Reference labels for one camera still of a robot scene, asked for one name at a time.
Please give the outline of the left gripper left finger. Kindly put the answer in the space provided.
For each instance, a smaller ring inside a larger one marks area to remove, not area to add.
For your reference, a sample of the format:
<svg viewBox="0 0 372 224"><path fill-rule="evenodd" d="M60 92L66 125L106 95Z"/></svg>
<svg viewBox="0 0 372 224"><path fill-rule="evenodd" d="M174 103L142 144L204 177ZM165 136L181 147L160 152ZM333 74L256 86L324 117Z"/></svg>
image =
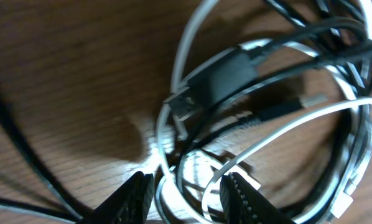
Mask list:
<svg viewBox="0 0 372 224"><path fill-rule="evenodd" d="M154 176L138 171L77 224L144 224L153 196Z"/></svg>

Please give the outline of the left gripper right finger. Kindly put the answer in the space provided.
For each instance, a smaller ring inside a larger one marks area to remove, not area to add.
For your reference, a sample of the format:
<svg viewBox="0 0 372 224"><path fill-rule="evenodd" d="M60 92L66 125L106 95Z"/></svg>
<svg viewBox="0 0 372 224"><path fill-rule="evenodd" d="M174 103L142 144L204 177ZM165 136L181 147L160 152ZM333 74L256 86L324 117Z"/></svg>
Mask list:
<svg viewBox="0 0 372 224"><path fill-rule="evenodd" d="M220 201L227 224L294 224L237 172L222 176Z"/></svg>

